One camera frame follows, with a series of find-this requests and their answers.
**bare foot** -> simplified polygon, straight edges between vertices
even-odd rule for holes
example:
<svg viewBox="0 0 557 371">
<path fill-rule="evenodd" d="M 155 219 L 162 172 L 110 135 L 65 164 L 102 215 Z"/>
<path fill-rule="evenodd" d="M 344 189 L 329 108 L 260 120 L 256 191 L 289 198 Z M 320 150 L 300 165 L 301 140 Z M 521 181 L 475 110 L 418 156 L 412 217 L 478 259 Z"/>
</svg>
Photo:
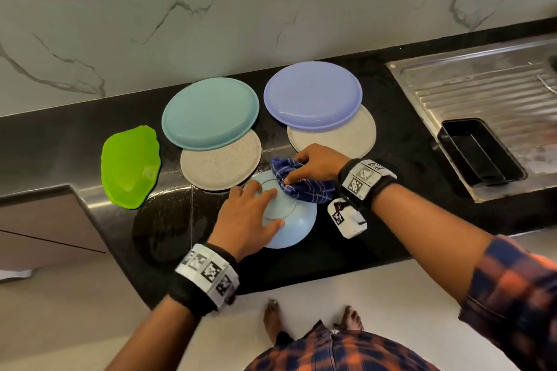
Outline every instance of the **bare foot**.
<svg viewBox="0 0 557 371">
<path fill-rule="evenodd" d="M 284 325 L 282 324 L 282 315 L 279 303 L 274 299 L 269 299 L 265 314 L 263 315 L 263 323 L 269 339 L 273 344 L 277 341 L 277 336 L 280 332 L 284 332 Z"/>
<path fill-rule="evenodd" d="M 344 309 L 343 319 L 340 322 L 340 328 L 345 330 L 359 330 L 364 331 L 364 325 L 361 323 L 358 311 L 356 311 L 351 306 L 347 306 Z"/>
</svg>

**black pants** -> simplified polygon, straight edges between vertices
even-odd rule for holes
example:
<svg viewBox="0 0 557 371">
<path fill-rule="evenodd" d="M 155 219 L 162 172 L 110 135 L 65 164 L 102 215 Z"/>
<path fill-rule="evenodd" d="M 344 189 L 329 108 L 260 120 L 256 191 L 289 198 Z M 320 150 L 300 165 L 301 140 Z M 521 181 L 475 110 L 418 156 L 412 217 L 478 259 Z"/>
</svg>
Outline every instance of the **black pants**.
<svg viewBox="0 0 557 371">
<path fill-rule="evenodd" d="M 287 332 L 280 332 L 277 335 L 277 340 L 275 341 L 275 346 L 288 345 L 288 344 L 292 343 L 293 341 L 294 341 L 294 339 L 292 339 L 290 337 L 290 334 L 288 334 Z"/>
</svg>

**granite countertop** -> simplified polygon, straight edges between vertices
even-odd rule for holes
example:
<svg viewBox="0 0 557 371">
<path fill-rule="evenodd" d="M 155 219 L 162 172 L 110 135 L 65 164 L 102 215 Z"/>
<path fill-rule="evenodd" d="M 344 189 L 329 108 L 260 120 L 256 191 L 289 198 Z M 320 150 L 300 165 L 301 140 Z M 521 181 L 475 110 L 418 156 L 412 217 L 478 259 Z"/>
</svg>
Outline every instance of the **granite countertop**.
<svg viewBox="0 0 557 371">
<path fill-rule="evenodd" d="M 400 182 L 432 202 L 493 234 L 519 234 L 557 224 L 557 188 L 475 204 L 447 159 L 383 65 L 401 58 L 456 50 L 554 32 L 554 19 L 480 31 L 425 43 L 329 59 L 360 80 L 362 103 L 377 125 L 377 142 L 368 157 L 393 170 Z M 278 68 L 235 75 L 257 93 L 261 109 L 253 129 L 263 156 L 256 171 L 268 170 L 270 157 L 293 156 L 286 127 L 265 109 L 263 90 Z M 160 118 L 166 103 L 184 86 L 170 86 L 0 118 L 0 197 L 33 197 L 71 187 L 110 252 L 143 301 L 153 308 L 165 295 L 180 259 L 192 244 L 208 237 L 227 193 L 206 193 L 183 177 L 181 149 L 164 136 Z M 157 132 L 162 168 L 150 198 L 138 210 L 108 201 L 100 181 L 103 142 L 139 125 Z M 409 257 L 376 217 L 368 230 L 345 240 L 318 207 L 310 234 L 283 250 L 264 248 L 240 264 L 240 294 L 382 265 Z"/>
</svg>

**stainless steel sink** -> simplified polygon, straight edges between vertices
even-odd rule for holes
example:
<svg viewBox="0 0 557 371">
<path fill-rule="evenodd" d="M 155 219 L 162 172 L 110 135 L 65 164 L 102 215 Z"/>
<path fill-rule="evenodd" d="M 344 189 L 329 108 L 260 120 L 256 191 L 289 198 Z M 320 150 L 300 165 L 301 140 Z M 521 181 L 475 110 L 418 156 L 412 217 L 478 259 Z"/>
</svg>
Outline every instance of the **stainless steel sink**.
<svg viewBox="0 0 557 371">
<path fill-rule="evenodd" d="M 472 188 L 449 158 L 470 195 L 484 202 L 557 186 L 555 55 L 557 34 L 551 34 L 387 67 L 435 139 L 442 121 L 480 118 L 526 169 L 523 181 Z"/>
</svg>

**green leaf-shaped tray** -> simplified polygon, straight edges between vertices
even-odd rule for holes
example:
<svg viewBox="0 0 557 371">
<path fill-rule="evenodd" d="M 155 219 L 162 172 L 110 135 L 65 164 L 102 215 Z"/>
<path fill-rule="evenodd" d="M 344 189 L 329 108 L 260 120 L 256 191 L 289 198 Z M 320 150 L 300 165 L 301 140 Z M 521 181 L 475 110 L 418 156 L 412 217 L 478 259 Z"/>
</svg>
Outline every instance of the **green leaf-shaped tray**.
<svg viewBox="0 0 557 371">
<path fill-rule="evenodd" d="M 133 210 L 143 204 L 159 170 L 157 133 L 148 126 L 114 134 L 102 146 L 102 186 L 116 205 Z"/>
</svg>

